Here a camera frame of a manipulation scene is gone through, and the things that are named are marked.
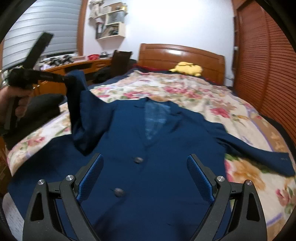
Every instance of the louvered door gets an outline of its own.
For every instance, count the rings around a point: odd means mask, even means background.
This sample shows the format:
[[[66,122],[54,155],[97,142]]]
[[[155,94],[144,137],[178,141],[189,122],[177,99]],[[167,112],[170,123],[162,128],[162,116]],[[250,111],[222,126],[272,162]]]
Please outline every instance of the louvered door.
[[[238,9],[239,67],[235,89],[255,108],[260,105],[268,65],[268,33],[265,14],[255,2]]]
[[[266,13],[269,33],[269,73],[260,113],[281,123],[296,143],[296,53]]]
[[[296,143],[296,53],[288,39],[255,1],[237,9],[238,96],[285,128]]]

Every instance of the yellow plush toy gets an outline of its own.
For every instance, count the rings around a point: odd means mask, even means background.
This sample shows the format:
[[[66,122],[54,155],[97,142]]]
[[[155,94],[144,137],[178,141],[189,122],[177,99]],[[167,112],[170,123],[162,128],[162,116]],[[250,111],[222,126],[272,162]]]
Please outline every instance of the yellow plush toy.
[[[170,71],[199,77],[202,73],[202,67],[198,65],[193,65],[193,63],[180,62],[175,66],[174,69],[170,69]]]

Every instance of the window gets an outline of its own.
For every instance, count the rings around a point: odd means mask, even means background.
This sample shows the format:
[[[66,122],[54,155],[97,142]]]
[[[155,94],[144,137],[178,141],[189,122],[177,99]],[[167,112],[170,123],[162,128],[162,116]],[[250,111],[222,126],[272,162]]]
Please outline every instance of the window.
[[[23,62],[42,32],[54,34],[45,55],[77,50],[77,24],[81,0],[37,0],[4,39],[3,70]]]

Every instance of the jacket lapel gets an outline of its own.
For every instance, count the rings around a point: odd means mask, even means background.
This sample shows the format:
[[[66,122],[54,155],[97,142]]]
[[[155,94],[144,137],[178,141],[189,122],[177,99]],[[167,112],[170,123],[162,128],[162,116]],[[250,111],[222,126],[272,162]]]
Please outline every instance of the jacket lapel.
[[[139,135],[145,147],[154,145],[156,142],[161,140],[165,135],[177,129],[178,124],[181,120],[181,115],[180,115],[181,108],[177,104],[171,101],[160,102],[170,106],[170,114],[167,115],[167,120],[162,126],[162,128],[156,133],[155,136],[152,137],[151,140],[148,140],[145,133],[146,131],[145,103],[147,101],[153,101],[153,100],[150,100],[148,97],[145,97],[136,101],[134,104],[134,107],[135,107],[134,118],[136,123],[136,127],[135,127],[136,132]]]

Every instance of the wooden headboard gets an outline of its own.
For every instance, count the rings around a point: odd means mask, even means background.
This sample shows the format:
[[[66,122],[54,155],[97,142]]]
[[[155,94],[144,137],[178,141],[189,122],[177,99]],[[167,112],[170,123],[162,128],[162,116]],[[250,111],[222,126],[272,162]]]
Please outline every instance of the wooden headboard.
[[[224,56],[202,49],[169,44],[141,44],[139,65],[157,69],[173,69],[179,62],[203,68],[202,76],[222,85],[225,76]]]

